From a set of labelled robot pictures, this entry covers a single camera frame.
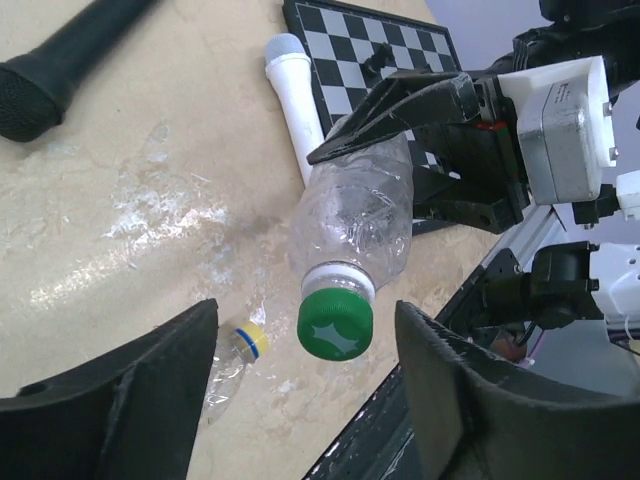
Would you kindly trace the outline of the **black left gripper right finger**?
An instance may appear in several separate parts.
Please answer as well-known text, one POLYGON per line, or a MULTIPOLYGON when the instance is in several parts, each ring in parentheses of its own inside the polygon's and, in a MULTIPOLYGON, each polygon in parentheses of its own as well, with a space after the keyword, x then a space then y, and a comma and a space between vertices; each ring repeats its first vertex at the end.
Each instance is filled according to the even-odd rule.
POLYGON ((638 400, 537 375, 408 302, 395 332, 423 478, 638 478, 638 400))

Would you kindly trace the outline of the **black microphone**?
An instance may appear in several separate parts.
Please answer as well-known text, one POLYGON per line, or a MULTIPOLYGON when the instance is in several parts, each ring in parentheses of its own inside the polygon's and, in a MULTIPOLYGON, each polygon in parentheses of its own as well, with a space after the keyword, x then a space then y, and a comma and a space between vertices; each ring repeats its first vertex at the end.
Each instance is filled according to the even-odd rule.
POLYGON ((157 3, 93 1, 33 50, 1 64, 1 136, 28 143, 62 124, 81 83, 157 3))

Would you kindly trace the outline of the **black white chessboard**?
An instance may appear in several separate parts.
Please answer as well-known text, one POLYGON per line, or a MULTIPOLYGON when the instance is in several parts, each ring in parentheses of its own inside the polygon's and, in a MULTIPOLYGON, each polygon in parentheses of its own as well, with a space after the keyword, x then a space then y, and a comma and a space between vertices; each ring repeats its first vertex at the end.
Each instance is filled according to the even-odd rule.
POLYGON ((285 0, 283 14, 311 59, 311 86, 325 134, 399 70, 459 68, 448 30, 441 26, 338 1, 285 0))

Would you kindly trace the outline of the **clear plastic bottle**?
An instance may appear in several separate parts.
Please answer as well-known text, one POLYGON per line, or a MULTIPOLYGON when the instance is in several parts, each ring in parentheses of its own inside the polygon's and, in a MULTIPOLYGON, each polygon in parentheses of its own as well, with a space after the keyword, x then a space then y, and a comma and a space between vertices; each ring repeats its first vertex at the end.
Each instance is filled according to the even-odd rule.
POLYGON ((313 167, 290 224, 288 258, 304 298, 343 288, 368 302, 405 269, 413 164, 406 136, 313 167))

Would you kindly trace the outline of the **green bottle cap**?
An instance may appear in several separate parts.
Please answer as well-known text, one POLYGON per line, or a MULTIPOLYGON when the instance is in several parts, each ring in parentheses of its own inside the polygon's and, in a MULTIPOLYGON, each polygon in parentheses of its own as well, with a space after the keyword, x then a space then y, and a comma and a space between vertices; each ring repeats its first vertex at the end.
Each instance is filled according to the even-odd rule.
POLYGON ((308 295, 298 311, 297 337, 311 355, 342 362, 364 353, 374 332, 368 300, 342 288, 323 288, 308 295))

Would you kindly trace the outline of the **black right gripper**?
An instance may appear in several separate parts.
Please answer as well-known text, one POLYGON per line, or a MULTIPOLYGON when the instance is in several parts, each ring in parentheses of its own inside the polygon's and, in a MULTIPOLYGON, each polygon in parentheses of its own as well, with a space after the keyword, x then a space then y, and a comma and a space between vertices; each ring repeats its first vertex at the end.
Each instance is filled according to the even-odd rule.
POLYGON ((414 130, 413 218, 502 234, 530 205, 513 102, 465 72, 399 71, 378 82, 307 156, 333 160, 414 130))

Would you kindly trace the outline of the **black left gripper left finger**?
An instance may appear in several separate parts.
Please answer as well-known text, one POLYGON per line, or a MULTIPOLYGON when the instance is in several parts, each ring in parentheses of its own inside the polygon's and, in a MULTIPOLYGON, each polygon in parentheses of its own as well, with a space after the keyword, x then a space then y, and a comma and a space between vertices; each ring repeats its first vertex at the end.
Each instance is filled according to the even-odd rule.
POLYGON ((2 478, 185 478, 217 334, 207 299, 2 399, 2 478))

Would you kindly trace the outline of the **aluminium table frame rail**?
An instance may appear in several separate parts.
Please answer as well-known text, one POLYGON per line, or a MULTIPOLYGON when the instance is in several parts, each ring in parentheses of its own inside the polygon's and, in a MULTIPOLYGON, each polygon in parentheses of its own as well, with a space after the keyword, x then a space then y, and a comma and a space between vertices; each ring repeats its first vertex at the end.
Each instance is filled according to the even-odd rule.
POLYGON ((553 207, 530 205, 524 220, 500 236, 481 265, 487 267, 501 250, 510 249, 521 269, 529 271, 539 249, 568 242, 567 231, 553 207))

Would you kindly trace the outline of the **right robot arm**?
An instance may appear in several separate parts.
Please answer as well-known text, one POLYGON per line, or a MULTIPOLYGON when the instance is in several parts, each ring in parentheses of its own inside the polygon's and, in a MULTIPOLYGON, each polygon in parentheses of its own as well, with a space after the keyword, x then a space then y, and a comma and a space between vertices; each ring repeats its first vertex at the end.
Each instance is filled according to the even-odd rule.
MULTIPOLYGON (((395 73, 308 159, 320 164, 410 130, 452 178, 413 174, 413 215, 502 233, 530 204, 568 204, 579 225, 639 215, 639 175, 612 184, 612 108, 639 79, 635 1, 544 1, 546 25, 479 71, 395 73)), ((604 320, 613 342, 639 336, 639 249, 587 241, 538 250, 527 273, 475 280, 440 322, 488 346, 535 328, 604 320)))

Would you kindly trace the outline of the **Pepsi bottle blue label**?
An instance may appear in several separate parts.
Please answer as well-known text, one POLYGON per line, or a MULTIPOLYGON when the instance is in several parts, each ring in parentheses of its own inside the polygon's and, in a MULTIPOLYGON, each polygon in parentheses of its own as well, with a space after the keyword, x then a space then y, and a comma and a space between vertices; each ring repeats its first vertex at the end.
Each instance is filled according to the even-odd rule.
POLYGON ((237 393, 246 369, 269 349, 261 325, 236 316, 218 330, 213 362, 205 390, 199 427, 215 423, 237 393))

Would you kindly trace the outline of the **white microphone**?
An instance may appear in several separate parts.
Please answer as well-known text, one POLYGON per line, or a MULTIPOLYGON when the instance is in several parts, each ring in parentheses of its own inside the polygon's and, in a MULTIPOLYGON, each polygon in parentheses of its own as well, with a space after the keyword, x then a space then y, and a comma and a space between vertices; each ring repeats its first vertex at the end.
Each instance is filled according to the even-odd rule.
POLYGON ((265 47, 265 74, 279 98, 304 186, 307 156, 325 139, 311 85, 311 59, 296 35, 281 33, 265 47))

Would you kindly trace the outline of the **black chess piece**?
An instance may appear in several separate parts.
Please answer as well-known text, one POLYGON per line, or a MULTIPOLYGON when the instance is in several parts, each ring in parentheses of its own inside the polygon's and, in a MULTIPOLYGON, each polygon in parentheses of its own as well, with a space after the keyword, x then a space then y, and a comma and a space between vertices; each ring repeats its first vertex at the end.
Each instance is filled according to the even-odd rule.
POLYGON ((393 49, 390 44, 382 43, 377 46, 374 53, 361 65, 365 77, 375 77, 381 70, 390 66, 395 61, 393 49))

